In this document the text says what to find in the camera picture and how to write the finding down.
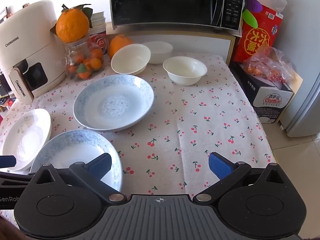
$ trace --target tile floor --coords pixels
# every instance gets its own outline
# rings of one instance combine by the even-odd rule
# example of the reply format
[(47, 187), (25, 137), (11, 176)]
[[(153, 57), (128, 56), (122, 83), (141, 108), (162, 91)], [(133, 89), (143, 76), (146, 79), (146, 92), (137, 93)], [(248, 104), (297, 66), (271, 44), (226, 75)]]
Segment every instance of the tile floor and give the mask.
[(279, 123), (262, 126), (275, 158), (306, 204), (299, 236), (320, 236), (320, 135), (290, 138)]

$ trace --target blue patterned plate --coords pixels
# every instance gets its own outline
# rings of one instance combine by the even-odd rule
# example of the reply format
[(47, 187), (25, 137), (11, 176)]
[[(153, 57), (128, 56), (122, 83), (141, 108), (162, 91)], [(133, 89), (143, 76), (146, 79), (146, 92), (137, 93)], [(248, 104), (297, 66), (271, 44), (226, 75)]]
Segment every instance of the blue patterned plate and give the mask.
[(85, 87), (73, 105), (73, 115), (86, 128), (113, 132), (139, 122), (154, 100), (151, 86), (132, 75), (101, 78)]
[(110, 154), (112, 165), (101, 181), (120, 191), (122, 166), (117, 151), (106, 138), (89, 130), (71, 130), (52, 138), (38, 153), (30, 172), (46, 163), (57, 169), (68, 168), (75, 162), (88, 163), (105, 152)]

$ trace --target microwave control panel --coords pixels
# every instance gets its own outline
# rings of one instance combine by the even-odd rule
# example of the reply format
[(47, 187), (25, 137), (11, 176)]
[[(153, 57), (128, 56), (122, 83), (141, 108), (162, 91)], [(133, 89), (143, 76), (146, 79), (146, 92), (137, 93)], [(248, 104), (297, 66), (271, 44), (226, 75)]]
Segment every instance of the microwave control panel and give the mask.
[(221, 28), (238, 30), (244, 0), (224, 0)]

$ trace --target plate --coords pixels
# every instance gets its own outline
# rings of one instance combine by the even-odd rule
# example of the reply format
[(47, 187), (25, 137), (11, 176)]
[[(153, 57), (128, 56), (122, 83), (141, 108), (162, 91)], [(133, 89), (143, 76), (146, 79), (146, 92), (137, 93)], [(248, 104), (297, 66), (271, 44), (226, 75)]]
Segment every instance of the plate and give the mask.
[(112, 75), (85, 87), (73, 105), (75, 119), (100, 132), (126, 129), (139, 122), (154, 100), (151, 86), (132, 75)]
[(14, 155), (17, 164), (10, 171), (23, 171), (31, 167), (51, 135), (51, 117), (45, 109), (34, 109), (22, 117), (10, 129), (3, 145), (3, 155)]
[(52, 138), (37, 155), (30, 172), (46, 163), (57, 169), (68, 168), (75, 162), (88, 163), (105, 152), (110, 154), (112, 165), (101, 181), (120, 191), (122, 166), (117, 151), (106, 138), (89, 130), (71, 130)]

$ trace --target cherry print tablecloth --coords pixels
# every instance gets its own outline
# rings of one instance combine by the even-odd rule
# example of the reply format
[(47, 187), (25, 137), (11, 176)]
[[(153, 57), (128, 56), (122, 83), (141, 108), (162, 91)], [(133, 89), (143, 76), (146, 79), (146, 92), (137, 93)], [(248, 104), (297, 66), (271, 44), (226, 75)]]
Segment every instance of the cherry print tablecloth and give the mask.
[[(253, 108), (222, 57), (184, 55), (199, 59), (208, 68), (197, 84), (176, 85), (161, 65), (148, 65), (140, 77), (155, 92), (149, 114), (129, 129), (102, 133), (121, 158), (122, 192), (126, 195), (197, 194), (218, 181), (208, 167), (212, 151), (253, 167), (275, 161)], [(15, 102), (2, 121), (0, 144), (12, 124), (34, 108), (44, 108), (51, 114), (51, 138), (82, 129), (72, 112), (76, 96), (94, 80), (111, 74), (114, 72), (108, 61), (106, 69), (91, 80), (76, 83), (66, 79), (31, 105)]]

